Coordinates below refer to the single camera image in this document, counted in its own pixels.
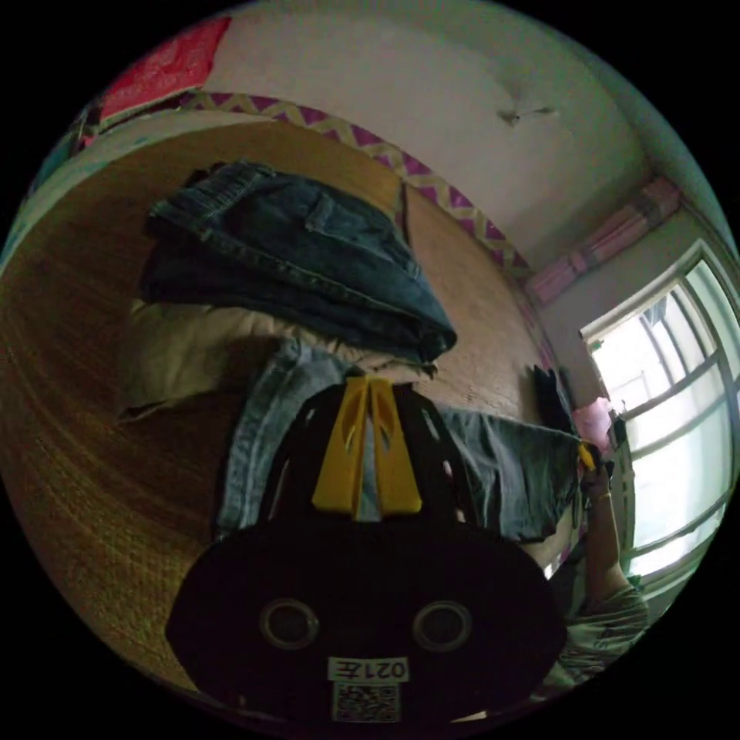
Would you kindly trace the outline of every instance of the dark blue jeans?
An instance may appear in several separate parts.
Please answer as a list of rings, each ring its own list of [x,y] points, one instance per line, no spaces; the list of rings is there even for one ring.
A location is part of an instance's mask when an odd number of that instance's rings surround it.
[[[250,389],[229,451],[214,536],[257,521],[272,460],[304,402],[362,373],[299,340],[285,340]],[[479,522],[515,542],[555,532],[578,489],[580,440],[552,429],[437,405],[462,453]],[[361,519],[379,521],[372,425],[367,425]]]
[[[433,362],[457,341],[393,222],[333,187],[237,161],[150,211],[144,301],[241,306]]]

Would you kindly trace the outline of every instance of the gray shirt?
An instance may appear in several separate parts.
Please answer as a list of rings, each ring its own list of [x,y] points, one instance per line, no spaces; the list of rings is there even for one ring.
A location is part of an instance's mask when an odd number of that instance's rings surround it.
[[[568,624],[568,638],[557,663],[531,701],[555,698],[624,655],[648,625],[648,607],[632,586],[626,586]]]

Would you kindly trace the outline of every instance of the pink cloth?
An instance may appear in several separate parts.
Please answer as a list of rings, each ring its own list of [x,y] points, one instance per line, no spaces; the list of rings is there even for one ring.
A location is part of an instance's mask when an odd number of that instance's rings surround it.
[[[557,298],[581,275],[630,247],[678,209],[681,191],[664,177],[646,185],[576,250],[555,260],[525,283],[539,305]]]
[[[129,67],[104,95],[101,122],[202,86],[230,23],[216,18],[196,25]]]
[[[609,416],[611,409],[609,400],[600,397],[591,405],[573,412],[573,422],[579,436],[586,442],[596,445],[602,453],[611,448],[608,435],[611,429],[611,417]]]

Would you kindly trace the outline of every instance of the red poster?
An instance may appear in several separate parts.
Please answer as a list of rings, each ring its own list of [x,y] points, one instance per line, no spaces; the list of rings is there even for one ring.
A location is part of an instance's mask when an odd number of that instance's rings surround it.
[[[216,49],[230,23],[231,18],[201,23],[140,59],[105,94],[100,120],[202,86],[210,75]]]

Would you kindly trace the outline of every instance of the window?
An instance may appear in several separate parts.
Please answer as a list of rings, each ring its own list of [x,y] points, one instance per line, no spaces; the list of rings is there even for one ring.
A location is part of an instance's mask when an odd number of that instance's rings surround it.
[[[670,567],[717,529],[738,472],[740,324],[709,263],[589,341],[634,473],[633,574]]]

